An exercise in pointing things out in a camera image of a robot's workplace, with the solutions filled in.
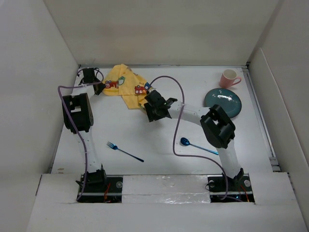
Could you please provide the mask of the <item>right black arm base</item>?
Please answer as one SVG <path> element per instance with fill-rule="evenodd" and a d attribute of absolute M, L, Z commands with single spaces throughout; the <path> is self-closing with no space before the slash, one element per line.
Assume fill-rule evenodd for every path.
<path fill-rule="evenodd" d="M 208 175 L 205 189 L 210 193 L 211 203 L 254 203 L 253 189 L 248 174 L 245 174 L 239 183 L 228 184 L 226 191 L 225 178 L 222 175 Z"/>

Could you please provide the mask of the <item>yellow cartoon vehicle cloth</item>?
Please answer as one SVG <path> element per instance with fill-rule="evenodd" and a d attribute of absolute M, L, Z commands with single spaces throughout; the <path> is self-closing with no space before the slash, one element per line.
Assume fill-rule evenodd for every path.
<path fill-rule="evenodd" d="M 128 109 L 142 109 L 147 103 L 145 96 L 152 87 L 142 76 L 134 73 L 125 64 L 115 65 L 104 78 L 103 93 L 107 96 L 121 96 Z"/>

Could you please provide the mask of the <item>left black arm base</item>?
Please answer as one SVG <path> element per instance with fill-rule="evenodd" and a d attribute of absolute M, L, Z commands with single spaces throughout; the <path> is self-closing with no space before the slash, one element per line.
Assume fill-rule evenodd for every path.
<path fill-rule="evenodd" d="M 82 184 L 79 184 L 77 202 L 79 203 L 121 203 L 123 176 L 107 176 L 105 183 L 86 185 L 82 196 Z"/>

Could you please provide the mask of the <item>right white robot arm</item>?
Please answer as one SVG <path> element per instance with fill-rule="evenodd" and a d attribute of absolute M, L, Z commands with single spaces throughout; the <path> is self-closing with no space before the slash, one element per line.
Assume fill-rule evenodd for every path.
<path fill-rule="evenodd" d="M 207 141 L 217 149 L 223 173 L 224 187 L 235 190 L 241 184 L 244 171 L 234 145 L 235 125 L 222 107 L 194 107 L 175 98 L 165 100 L 155 89 L 147 91 L 144 105 L 150 122 L 163 118 L 182 119 L 194 123 L 204 131 Z"/>

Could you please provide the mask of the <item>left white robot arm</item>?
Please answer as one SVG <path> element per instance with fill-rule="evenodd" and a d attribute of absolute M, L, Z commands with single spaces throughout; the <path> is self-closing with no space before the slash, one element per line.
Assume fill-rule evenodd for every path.
<path fill-rule="evenodd" d="M 94 125 L 94 116 L 88 94 L 63 96 L 61 89 L 79 89 L 93 87 L 94 94 L 98 95 L 105 88 L 105 85 L 97 78 L 98 69 L 85 68 L 78 73 L 83 77 L 78 86 L 57 88 L 62 103 L 63 119 L 65 127 L 77 138 L 84 158 L 85 171 L 81 180 L 76 183 L 80 186 L 80 193 L 101 192 L 107 188 L 107 176 L 102 163 L 98 160 L 95 145 L 93 142 L 91 128 Z"/>

